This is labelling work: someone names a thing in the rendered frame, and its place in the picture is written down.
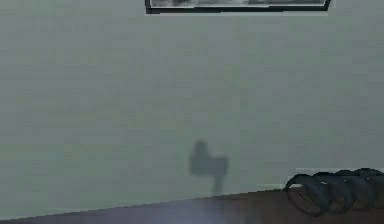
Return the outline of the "black pitch fork blade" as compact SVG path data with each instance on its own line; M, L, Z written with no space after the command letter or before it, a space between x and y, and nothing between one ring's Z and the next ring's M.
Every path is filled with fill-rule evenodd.
M310 217L379 207L384 172L372 168L296 174L283 188L289 202Z

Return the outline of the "black framed wall picture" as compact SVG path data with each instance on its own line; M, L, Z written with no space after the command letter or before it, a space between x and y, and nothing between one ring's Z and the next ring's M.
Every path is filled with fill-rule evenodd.
M145 13L326 12L332 0L144 0Z

